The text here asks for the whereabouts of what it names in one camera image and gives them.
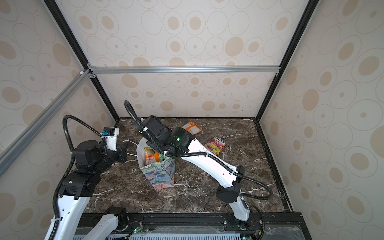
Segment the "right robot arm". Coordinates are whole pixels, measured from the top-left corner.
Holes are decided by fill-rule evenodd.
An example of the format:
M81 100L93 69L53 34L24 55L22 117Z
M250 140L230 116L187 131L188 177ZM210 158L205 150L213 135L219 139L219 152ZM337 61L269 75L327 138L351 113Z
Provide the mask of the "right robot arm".
M165 158L181 158L194 164L220 184L216 196L230 205L237 220L247 222L250 218L250 208L245 198L269 200L273 197L273 191L269 186L245 176L245 168L242 166L235 167L221 160L184 128L170 129L154 116L141 120L129 101L125 100L124 106L138 127L138 132L147 141L147 146ZM259 185L268 192L268 195L243 193L242 180Z

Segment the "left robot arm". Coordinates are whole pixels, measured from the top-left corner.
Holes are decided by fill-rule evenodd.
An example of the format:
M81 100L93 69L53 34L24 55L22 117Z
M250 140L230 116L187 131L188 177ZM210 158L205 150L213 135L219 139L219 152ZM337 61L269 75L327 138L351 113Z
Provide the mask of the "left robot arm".
M68 120L88 128L101 140L88 140L74 147ZM99 133L79 118L66 115L63 117L63 129L71 160L53 195L54 217L45 237L47 240L71 240L102 173L114 163L127 160L128 143L118 144L118 128L105 127Z

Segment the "red yellow Fox's fruits packet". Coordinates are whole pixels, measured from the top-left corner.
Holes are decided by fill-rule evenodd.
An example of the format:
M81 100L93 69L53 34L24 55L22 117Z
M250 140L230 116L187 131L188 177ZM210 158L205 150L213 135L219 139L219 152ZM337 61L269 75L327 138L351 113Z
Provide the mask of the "red yellow Fox's fruits packet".
M225 148L225 141L222 138L214 137L205 144L205 148L215 155L219 155Z

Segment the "white paper bag colourful print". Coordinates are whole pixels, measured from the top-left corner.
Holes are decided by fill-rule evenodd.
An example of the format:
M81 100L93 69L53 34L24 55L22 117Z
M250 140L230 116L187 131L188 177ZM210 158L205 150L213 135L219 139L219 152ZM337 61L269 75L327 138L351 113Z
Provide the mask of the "white paper bag colourful print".
M123 142L136 147L136 154L134 156L137 157L139 168L155 190L159 191L174 187L176 167L174 159L165 157L158 152L161 155L162 161L145 166L144 147L149 147L147 140L142 138L138 144L129 140L124 140Z

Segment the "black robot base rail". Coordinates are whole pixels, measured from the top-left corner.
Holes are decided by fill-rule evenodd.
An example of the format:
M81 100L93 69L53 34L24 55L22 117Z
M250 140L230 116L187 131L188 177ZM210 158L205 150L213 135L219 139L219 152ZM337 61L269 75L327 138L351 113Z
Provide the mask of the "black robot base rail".
M241 224L233 213L128 214L125 230L106 240L310 240L302 214L251 213Z

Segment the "large orange snack packet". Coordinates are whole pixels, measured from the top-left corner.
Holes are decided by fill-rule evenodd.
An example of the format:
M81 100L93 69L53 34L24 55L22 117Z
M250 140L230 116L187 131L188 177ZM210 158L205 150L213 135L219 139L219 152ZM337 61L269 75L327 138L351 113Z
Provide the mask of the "large orange snack packet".
M144 147L144 155L145 166L162 161L161 155L150 147Z

